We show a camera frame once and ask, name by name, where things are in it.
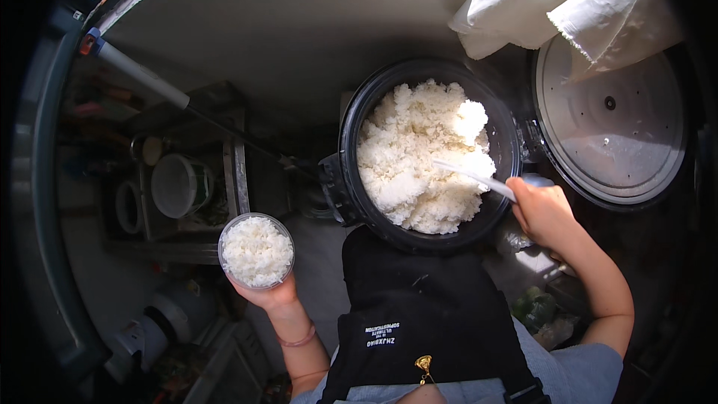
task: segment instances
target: pot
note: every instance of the pot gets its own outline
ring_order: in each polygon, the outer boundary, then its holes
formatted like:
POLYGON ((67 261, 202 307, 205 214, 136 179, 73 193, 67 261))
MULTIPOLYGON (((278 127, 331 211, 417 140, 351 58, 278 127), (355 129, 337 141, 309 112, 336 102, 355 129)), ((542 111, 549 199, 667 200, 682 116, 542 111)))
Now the pot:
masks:
POLYGON ((488 115, 486 130, 489 156, 496 165, 494 178, 506 181, 521 175, 518 135, 511 112, 480 79, 462 64, 438 58, 402 61, 370 76, 354 93, 341 125, 337 153, 319 162, 322 189, 335 219, 343 226, 366 223, 379 237, 408 253, 448 255, 487 237, 501 220, 510 202, 495 192, 481 195, 482 205, 473 220, 457 232, 427 235, 394 225, 376 209, 364 190, 357 165, 359 129, 374 107, 395 86, 411 88, 427 79, 448 85, 457 82, 470 100, 481 102, 488 115))

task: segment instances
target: bracelet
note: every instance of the bracelet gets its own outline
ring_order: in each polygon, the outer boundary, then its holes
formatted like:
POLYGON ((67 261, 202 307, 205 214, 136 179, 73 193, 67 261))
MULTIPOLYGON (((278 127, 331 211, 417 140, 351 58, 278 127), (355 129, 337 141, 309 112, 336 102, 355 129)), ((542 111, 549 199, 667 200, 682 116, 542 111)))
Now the bracelet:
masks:
POLYGON ((314 327, 314 321, 312 322, 312 327, 310 328, 310 333, 304 337, 302 340, 299 340, 298 342, 285 342, 279 336, 276 336, 276 341, 279 342, 280 345, 286 346, 287 348, 298 348, 300 346, 304 346, 307 343, 310 342, 314 338, 314 334, 317 332, 317 328, 314 327))

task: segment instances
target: rice cooker lid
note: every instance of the rice cooker lid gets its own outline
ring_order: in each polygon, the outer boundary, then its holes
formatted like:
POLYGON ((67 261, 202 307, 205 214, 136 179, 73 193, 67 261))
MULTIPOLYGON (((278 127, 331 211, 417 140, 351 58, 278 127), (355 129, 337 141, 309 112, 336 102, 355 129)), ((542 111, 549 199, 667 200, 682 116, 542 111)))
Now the rice cooker lid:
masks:
POLYGON ((687 131, 676 76, 663 54, 576 84, 561 35, 538 52, 535 106, 557 170, 598 204, 636 206, 676 177, 687 131))

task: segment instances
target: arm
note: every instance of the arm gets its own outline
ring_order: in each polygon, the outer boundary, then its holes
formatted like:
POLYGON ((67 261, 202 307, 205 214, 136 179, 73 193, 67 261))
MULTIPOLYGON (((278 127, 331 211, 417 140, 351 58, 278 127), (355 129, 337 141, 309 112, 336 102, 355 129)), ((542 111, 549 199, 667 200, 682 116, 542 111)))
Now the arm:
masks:
POLYGON ((561 187, 536 188, 521 178, 506 185, 516 194, 513 213, 521 228, 563 257, 584 283, 595 320, 581 343, 603 343, 623 357, 633 331, 633 297, 623 274, 574 219, 561 187))
MULTIPOLYGON (((293 273, 282 284, 267 291, 252 291, 232 284, 247 301, 265 310, 276 335, 285 342, 298 342, 310 333, 312 321, 297 298, 293 273)), ((303 346, 282 346, 282 354, 292 379, 292 398, 314 390, 329 371, 329 356, 316 335, 303 346)))

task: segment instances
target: black apron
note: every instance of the black apron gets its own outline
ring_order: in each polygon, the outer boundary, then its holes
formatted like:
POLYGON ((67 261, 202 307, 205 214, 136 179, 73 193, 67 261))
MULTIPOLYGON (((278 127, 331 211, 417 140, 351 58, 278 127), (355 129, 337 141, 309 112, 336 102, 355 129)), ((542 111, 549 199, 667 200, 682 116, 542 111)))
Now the black apron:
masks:
POLYGON ((321 404, 360 385, 418 384, 424 371, 414 363, 424 355, 437 383, 498 377, 508 403, 551 402, 479 256, 408 255, 363 226, 347 237, 342 258, 352 307, 339 317, 339 352, 321 404))

